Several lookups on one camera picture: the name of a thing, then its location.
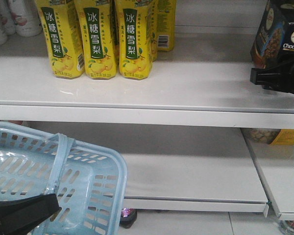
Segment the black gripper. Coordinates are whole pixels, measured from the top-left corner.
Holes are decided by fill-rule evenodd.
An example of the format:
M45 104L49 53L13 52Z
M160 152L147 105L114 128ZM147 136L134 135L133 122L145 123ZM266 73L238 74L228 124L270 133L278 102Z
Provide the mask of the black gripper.
M290 37L294 42L294 30ZM289 49L294 52L291 44L284 44L284 49ZM282 63L266 68L252 68L250 73L250 81L255 85L262 85L267 90L283 90L283 92L294 94L294 53L284 57Z

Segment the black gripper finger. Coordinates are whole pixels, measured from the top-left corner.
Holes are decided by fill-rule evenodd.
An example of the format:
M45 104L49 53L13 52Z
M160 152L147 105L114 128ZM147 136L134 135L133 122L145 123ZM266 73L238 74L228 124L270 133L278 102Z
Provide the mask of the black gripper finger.
M0 235L25 235L58 211L54 193L0 201Z

